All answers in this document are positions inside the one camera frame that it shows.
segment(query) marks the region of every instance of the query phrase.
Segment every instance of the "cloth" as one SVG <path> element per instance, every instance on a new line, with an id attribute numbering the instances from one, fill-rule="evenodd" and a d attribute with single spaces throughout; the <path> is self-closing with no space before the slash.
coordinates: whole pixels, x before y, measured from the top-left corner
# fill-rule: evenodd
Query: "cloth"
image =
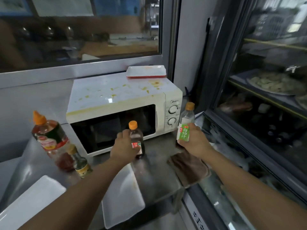
<path id="1" fill-rule="evenodd" d="M 211 175 L 206 164 L 186 150 L 171 156 L 167 163 L 175 171 L 184 188 L 188 188 Z"/>

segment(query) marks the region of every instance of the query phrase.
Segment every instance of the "bottle cap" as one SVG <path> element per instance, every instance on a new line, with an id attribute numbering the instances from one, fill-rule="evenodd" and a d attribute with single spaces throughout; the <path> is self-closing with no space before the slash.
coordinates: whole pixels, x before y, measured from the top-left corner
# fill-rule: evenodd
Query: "bottle cap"
<path id="1" fill-rule="evenodd" d="M 130 121 L 129 122 L 129 128 L 131 129 L 131 130 L 135 130 L 135 129 L 137 129 L 138 128 L 138 123 L 136 122 L 136 121 Z"/>
<path id="2" fill-rule="evenodd" d="M 69 155 L 74 155 L 75 153 L 77 153 L 77 148 L 73 143 L 70 143 L 69 146 L 66 149 L 66 152 Z"/>
<path id="3" fill-rule="evenodd" d="M 193 102 L 188 102 L 185 106 L 186 110 L 194 110 L 195 104 Z"/>
<path id="4" fill-rule="evenodd" d="M 33 111 L 33 121 L 36 125 L 42 125 L 47 123 L 46 117 L 38 113 L 36 110 Z"/>

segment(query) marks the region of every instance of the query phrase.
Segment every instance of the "microwave knob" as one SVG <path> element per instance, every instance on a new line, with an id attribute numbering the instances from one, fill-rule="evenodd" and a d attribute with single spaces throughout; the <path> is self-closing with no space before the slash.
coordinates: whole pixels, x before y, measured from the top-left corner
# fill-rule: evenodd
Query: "microwave knob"
<path id="1" fill-rule="evenodd" d="M 173 125 L 175 122 L 177 122 L 177 119 L 176 119 L 176 118 L 170 118 L 170 119 L 167 121 L 167 124 L 168 124 L 168 125 Z"/>
<path id="2" fill-rule="evenodd" d="M 169 108 L 169 113 L 170 114 L 175 114 L 176 113 L 176 111 L 178 111 L 178 106 L 177 105 L 174 105 L 174 106 L 171 106 L 170 108 Z"/>

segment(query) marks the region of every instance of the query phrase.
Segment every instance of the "refrigerated display case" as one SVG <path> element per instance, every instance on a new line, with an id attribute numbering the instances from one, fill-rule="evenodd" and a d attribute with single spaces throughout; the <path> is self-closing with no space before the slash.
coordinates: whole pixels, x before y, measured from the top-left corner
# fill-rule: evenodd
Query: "refrigerated display case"
<path id="1" fill-rule="evenodd" d="M 217 151 L 304 209 L 306 17 L 307 0 L 218 0 L 193 100 Z M 188 189 L 208 228 L 255 229 L 211 173 Z"/>

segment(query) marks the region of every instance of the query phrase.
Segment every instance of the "plastic bottle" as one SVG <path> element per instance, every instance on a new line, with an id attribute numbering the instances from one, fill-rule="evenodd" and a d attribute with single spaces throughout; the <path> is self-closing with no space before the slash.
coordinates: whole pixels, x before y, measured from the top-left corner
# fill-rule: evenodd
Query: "plastic bottle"
<path id="1" fill-rule="evenodd" d="M 193 102 L 188 102 L 185 106 L 185 110 L 181 113 L 179 118 L 179 126 L 177 131 L 177 140 L 179 140 L 180 130 L 183 124 L 194 123 L 195 114 L 194 114 L 195 104 Z"/>
<path id="2" fill-rule="evenodd" d="M 80 156 L 74 144 L 70 144 L 68 146 L 67 153 L 71 155 L 72 159 L 74 160 L 74 168 L 81 178 L 84 178 L 86 175 L 93 172 L 92 168 L 87 162 L 87 159 Z"/>
<path id="3" fill-rule="evenodd" d="M 47 120 L 37 111 L 33 112 L 33 121 L 36 125 L 32 129 L 32 135 L 47 152 L 47 155 L 60 169 L 73 170 L 73 159 L 66 152 L 69 140 L 61 125 L 57 121 Z"/>
<path id="4" fill-rule="evenodd" d="M 143 143 L 143 132 L 138 128 L 138 123 L 136 121 L 129 122 L 130 129 L 130 138 L 132 147 L 137 146 L 141 147 L 139 153 L 136 155 L 136 158 L 140 158 L 145 154 L 145 146 Z"/>

